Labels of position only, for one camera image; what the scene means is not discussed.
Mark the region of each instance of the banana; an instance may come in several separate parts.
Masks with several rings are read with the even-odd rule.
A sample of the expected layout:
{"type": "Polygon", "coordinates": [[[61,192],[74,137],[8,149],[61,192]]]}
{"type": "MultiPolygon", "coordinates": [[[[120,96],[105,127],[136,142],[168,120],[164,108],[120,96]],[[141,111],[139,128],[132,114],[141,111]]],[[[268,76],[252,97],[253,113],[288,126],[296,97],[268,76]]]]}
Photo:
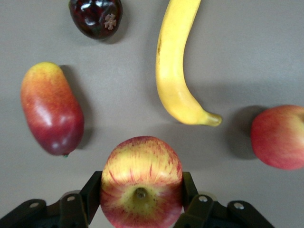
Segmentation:
{"type": "Polygon", "coordinates": [[[183,124],[217,126],[222,118],[206,112],[190,93],[184,78],[184,49],[201,0],[170,0],[159,33],[156,85],[159,98],[183,124]]]}

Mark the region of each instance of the dark red plum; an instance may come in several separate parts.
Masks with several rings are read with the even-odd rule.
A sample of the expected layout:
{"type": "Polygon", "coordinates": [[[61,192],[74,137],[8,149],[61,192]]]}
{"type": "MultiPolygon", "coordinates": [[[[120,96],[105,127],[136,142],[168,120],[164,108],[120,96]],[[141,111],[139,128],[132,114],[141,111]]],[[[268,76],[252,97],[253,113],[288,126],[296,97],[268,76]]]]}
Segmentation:
{"type": "Polygon", "coordinates": [[[123,15],[120,0],[70,0],[69,9],[77,28],[93,39],[112,36],[123,15]]]}

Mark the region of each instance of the apple skin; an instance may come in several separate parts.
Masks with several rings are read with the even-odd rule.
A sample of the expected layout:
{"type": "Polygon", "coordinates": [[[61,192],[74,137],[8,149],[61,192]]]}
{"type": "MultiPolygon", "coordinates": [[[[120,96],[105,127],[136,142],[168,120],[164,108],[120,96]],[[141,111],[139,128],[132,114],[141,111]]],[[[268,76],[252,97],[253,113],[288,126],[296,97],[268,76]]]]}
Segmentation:
{"type": "Polygon", "coordinates": [[[255,155],[265,164],[283,170],[304,167],[304,107],[266,109],[253,120],[250,138],[255,155]]]}
{"type": "Polygon", "coordinates": [[[100,205],[116,228],[167,228],[181,214],[181,162],[158,138],[139,136],[116,146],[101,183],[100,205]]]}

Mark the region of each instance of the apple stem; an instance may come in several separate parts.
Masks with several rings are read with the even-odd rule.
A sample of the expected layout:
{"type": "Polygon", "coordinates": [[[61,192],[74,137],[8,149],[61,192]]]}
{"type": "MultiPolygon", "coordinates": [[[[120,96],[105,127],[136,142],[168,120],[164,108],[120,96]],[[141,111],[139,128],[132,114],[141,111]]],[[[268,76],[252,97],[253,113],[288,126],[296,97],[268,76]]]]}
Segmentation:
{"type": "Polygon", "coordinates": [[[136,194],[137,198],[143,199],[146,197],[147,191],[144,188],[137,188],[135,190],[135,194],[136,194]]]}

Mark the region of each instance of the gray table surface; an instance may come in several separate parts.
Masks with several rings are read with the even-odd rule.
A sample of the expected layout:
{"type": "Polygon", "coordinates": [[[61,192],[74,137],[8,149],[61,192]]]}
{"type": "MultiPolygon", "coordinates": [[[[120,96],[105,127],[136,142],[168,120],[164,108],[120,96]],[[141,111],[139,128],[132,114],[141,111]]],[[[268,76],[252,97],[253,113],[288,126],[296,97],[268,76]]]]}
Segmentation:
{"type": "MultiPolygon", "coordinates": [[[[168,0],[123,0],[119,30],[104,42],[79,32],[67,3],[1,1],[0,218],[26,200],[52,204],[81,189],[118,143],[153,135],[175,149],[199,191],[223,205],[248,201],[276,228],[303,227],[304,170],[263,164],[248,132],[263,107],[304,106],[304,1],[202,0],[184,71],[202,106],[223,116],[216,128],[182,125],[159,101],[155,53],[168,0]],[[84,110],[83,141],[67,159],[40,148],[21,109],[23,76],[42,61],[62,67],[84,110]]],[[[101,225],[111,227],[99,209],[90,227],[101,225]]]]}

